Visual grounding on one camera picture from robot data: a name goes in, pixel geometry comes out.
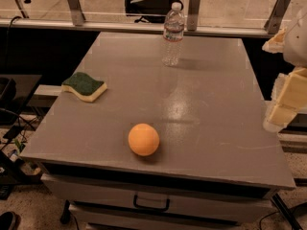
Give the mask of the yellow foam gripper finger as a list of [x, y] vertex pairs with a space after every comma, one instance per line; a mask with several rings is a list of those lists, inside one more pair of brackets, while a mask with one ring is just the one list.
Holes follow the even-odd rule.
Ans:
[[307, 69], [296, 67], [290, 74], [279, 74], [274, 82], [263, 128], [279, 132], [307, 105]]
[[262, 46], [262, 50], [268, 53], [282, 53], [284, 50], [285, 29], [281, 29], [274, 37], [266, 41]]

